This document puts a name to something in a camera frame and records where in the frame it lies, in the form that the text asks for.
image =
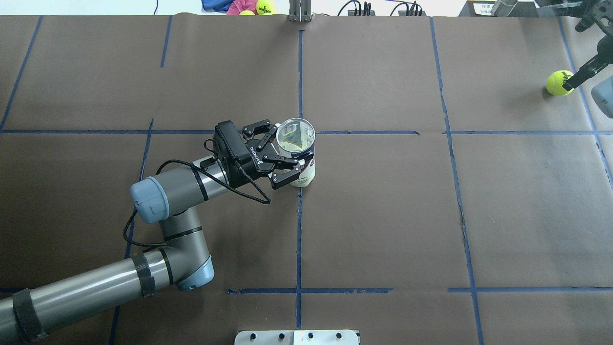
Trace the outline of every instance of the metal can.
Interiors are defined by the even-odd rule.
[[[276,142],[279,154],[284,157],[304,159],[314,153],[315,129],[309,121],[303,118],[290,118],[282,124],[277,124]],[[297,180],[290,183],[294,187],[306,187],[315,177],[315,159],[305,161],[300,167],[301,173]]]

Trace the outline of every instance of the blue cloth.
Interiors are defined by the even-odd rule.
[[[231,4],[232,0],[202,0],[202,8],[206,11],[227,11]]]

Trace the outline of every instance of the blue joint cap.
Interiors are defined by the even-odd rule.
[[[204,265],[200,266],[189,277],[177,283],[179,290],[194,290],[213,280],[215,271],[213,270],[213,262],[211,257],[208,257]]]
[[[155,223],[170,215],[166,193],[158,180],[153,177],[147,177],[133,184],[130,187],[130,194],[134,207],[145,223]]]

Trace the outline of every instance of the tennis ball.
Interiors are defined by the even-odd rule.
[[[274,0],[258,0],[256,4],[257,14],[275,14],[276,13],[276,5]]]
[[[564,83],[572,77],[573,74],[569,71],[557,71],[553,72],[549,78],[547,78],[547,86],[546,89],[550,94],[554,96],[565,96],[571,93],[574,89],[572,88],[570,91],[566,91],[565,88],[562,87]]]

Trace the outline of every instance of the black tape band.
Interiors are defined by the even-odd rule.
[[[139,275],[140,289],[143,292],[143,297],[153,296],[155,292],[155,279],[151,275],[149,263],[145,254],[138,253],[132,256],[132,262],[136,268],[136,274]]]
[[[30,289],[24,289],[13,294],[13,311],[19,332],[23,339],[32,343],[49,334],[45,332],[34,309]]]
[[[198,173],[198,170],[192,168],[192,173],[194,173],[194,177],[196,178],[196,181],[198,182],[198,186],[200,187],[200,192],[202,192],[202,197],[204,198],[204,201],[208,200],[208,194],[207,194],[207,190],[204,189],[204,184],[202,184],[202,179],[200,178],[200,173]]]
[[[162,253],[162,257],[164,258],[164,263],[166,264],[166,271],[168,271],[168,281],[170,282],[170,285],[172,285],[175,283],[175,280],[172,277],[172,267],[170,267],[168,255],[166,255],[166,251],[162,247],[159,248],[159,252]]]
[[[183,236],[186,236],[186,235],[189,235],[189,234],[193,234],[193,233],[198,232],[200,230],[202,230],[202,227],[193,228],[191,230],[185,230],[185,231],[180,232],[178,234],[174,234],[174,235],[170,235],[168,237],[165,237],[164,241],[168,242],[170,240],[177,239],[179,237],[183,237]]]

